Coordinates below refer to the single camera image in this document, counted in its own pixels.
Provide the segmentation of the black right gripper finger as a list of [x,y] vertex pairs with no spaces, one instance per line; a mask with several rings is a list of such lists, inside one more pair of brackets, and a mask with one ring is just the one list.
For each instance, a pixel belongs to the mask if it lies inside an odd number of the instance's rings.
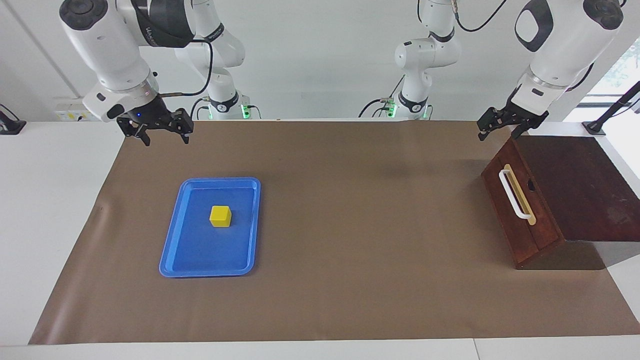
[[147,126],[145,124],[138,124],[135,123],[135,121],[122,122],[122,133],[125,137],[139,139],[146,147],[149,147],[151,145],[151,139],[146,131]]
[[183,143],[190,143],[190,136],[194,132],[194,121],[187,111],[174,111],[169,114],[167,130],[178,134]]

